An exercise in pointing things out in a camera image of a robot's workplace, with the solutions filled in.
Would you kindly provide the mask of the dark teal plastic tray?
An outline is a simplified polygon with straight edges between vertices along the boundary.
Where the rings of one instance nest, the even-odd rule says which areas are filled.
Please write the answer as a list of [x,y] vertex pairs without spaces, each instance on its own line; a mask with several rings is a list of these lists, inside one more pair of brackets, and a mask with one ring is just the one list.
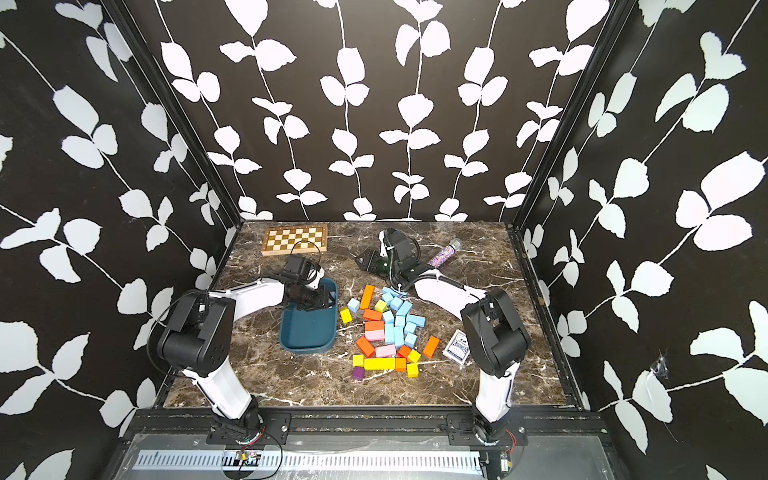
[[329,351],[336,339],[339,308],[337,284],[328,278],[319,282],[331,296],[327,308],[306,311],[300,310],[295,303],[284,308],[280,332],[280,346],[294,354],[319,354]]

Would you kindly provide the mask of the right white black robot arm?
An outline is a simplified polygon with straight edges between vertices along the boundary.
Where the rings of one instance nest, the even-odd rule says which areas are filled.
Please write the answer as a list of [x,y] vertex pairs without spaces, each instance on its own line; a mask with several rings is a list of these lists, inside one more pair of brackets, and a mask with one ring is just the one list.
[[414,291],[417,298],[462,322],[468,353],[481,371],[474,409],[481,421],[493,425],[511,409],[514,380],[531,337],[504,290],[470,287],[440,271],[460,249],[461,242],[454,239],[424,261],[415,239],[387,228],[379,233],[379,246],[364,250],[355,262],[361,270],[385,280],[395,293]]

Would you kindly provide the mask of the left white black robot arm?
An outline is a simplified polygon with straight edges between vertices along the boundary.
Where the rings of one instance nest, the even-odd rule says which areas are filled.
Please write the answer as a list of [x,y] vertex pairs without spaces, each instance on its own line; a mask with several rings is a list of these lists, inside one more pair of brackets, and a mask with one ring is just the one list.
[[291,254],[283,269],[229,290],[190,290],[169,308],[156,355],[198,387],[222,425],[260,427],[258,401],[240,382],[231,361],[234,323],[283,306],[283,325],[295,349],[326,351],[335,340],[338,288],[317,262]]

